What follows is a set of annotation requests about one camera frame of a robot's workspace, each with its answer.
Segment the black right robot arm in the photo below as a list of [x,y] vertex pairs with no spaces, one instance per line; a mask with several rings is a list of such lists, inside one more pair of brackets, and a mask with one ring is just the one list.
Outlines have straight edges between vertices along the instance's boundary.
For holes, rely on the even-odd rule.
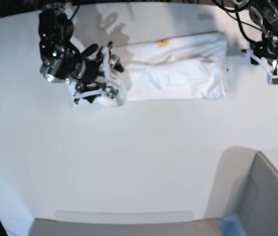
[[117,76],[124,72],[114,43],[92,44],[80,51],[72,42],[74,16],[65,12],[65,0],[42,5],[38,34],[42,65],[40,74],[50,83],[65,83],[73,104],[82,101],[119,107],[126,102],[124,83]]

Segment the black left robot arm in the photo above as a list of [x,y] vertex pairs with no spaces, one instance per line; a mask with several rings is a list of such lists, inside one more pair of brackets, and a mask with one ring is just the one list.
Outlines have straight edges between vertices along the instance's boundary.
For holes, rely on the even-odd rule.
[[[251,63],[262,66],[271,79],[278,79],[278,9],[271,0],[234,0],[233,9],[228,9],[224,1],[213,3],[226,13],[234,13],[240,32],[249,48],[244,50]],[[247,10],[250,19],[259,26],[261,40],[255,41],[247,36],[239,13]]]

